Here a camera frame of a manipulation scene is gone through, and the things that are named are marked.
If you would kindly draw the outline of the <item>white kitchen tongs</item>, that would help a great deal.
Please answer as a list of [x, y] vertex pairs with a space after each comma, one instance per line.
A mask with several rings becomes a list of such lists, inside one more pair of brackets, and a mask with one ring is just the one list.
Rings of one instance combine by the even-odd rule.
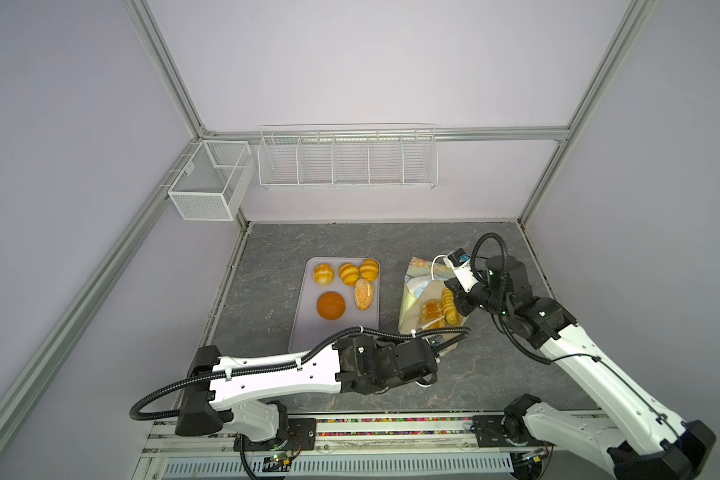
[[427, 320], [424, 323], [420, 323], [418, 326], [416, 326], [414, 329], [411, 330], [411, 336], [416, 337], [417, 335], [420, 335], [422, 332], [431, 330], [431, 329], [437, 329], [437, 328], [444, 328], [446, 326], [446, 321], [444, 316], [439, 316], [437, 318]]

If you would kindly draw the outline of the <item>round brown bun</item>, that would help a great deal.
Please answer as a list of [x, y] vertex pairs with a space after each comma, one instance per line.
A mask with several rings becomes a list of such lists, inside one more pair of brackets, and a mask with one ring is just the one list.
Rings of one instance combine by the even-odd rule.
[[337, 292], [329, 291], [319, 296], [316, 301], [317, 314], [329, 321], [340, 319], [346, 311], [344, 298]]

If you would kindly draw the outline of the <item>oval sesame bread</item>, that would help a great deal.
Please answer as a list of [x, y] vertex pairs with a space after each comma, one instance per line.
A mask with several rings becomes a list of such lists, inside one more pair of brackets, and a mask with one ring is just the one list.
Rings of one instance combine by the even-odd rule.
[[374, 298], [374, 288], [371, 281], [359, 278], [354, 285], [354, 302], [358, 310], [367, 310]]

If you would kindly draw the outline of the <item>floral paper bag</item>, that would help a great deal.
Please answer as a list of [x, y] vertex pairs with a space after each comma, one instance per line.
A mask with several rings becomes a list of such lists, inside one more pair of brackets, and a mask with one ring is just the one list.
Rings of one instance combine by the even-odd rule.
[[[419, 257], [413, 257], [407, 267], [403, 299], [400, 308], [398, 330], [400, 333], [411, 333], [418, 326], [421, 305], [427, 300], [441, 302], [445, 281], [454, 279], [453, 272], [444, 264]], [[465, 317], [460, 315], [462, 326]]]

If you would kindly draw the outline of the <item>yellow twisted bread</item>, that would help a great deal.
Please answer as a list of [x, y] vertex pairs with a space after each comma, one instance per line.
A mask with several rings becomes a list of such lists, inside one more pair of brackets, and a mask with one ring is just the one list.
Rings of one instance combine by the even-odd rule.
[[376, 260], [366, 259], [360, 264], [358, 270], [362, 279], [365, 279], [368, 282], [373, 282], [379, 276], [380, 266]]
[[344, 263], [338, 269], [338, 275], [344, 285], [353, 287], [360, 279], [359, 268], [351, 263]]

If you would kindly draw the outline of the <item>round sesame bun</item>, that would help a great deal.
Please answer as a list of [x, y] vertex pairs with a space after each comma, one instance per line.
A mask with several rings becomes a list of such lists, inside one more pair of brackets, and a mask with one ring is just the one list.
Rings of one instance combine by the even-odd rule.
[[334, 270], [330, 264], [318, 264], [312, 273], [314, 282], [319, 286], [328, 286], [333, 282]]

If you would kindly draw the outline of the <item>ridged spiral bread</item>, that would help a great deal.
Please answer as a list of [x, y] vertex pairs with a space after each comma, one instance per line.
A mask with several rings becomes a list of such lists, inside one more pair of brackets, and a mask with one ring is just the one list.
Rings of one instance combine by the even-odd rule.
[[455, 296], [449, 288], [442, 290], [441, 309], [444, 320], [448, 325], [459, 326], [461, 324], [461, 317], [455, 304]]

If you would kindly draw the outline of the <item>long golden pastry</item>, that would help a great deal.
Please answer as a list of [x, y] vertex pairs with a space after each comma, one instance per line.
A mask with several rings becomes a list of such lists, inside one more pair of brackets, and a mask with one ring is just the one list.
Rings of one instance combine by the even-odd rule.
[[421, 305], [418, 325], [439, 316], [443, 316], [441, 302], [439, 300], [427, 300]]

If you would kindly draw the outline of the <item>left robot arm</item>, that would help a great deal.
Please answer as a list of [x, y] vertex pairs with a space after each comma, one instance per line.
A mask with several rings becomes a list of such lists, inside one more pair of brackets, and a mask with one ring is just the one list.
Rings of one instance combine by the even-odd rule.
[[139, 399], [135, 421], [173, 418], [175, 433], [199, 437], [230, 424], [255, 442], [285, 435], [287, 410], [277, 398], [300, 393], [384, 393], [433, 380], [438, 355], [423, 335], [388, 334], [355, 326], [313, 349], [287, 355], [237, 358], [215, 346], [197, 351], [187, 376]]

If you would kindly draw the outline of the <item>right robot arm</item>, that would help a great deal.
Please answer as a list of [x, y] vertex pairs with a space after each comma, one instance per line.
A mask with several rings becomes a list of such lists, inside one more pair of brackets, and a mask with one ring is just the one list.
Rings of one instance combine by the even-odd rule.
[[498, 320], [526, 356], [557, 365], [603, 410], [612, 427], [588, 424], [524, 394], [504, 410], [505, 435], [568, 450], [616, 479], [695, 479], [716, 442], [702, 421], [686, 421], [631, 379], [560, 303], [534, 295], [522, 262], [492, 257], [484, 272], [461, 249], [446, 256], [446, 283], [457, 311], [481, 309]]

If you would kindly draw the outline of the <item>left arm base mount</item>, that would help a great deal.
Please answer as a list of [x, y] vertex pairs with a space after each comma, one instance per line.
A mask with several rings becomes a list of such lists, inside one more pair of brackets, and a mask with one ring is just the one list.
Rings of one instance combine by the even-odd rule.
[[248, 438], [236, 439], [234, 451], [243, 447], [246, 452], [267, 451], [312, 451], [317, 439], [317, 419], [314, 417], [289, 417], [286, 426], [279, 428], [275, 437], [263, 442], [253, 442]]

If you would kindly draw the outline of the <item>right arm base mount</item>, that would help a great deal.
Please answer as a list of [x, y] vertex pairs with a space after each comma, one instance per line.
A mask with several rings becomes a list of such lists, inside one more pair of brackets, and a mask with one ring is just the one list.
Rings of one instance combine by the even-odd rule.
[[519, 420], [503, 414], [475, 415], [469, 431], [479, 447], [551, 447], [550, 443], [532, 437]]

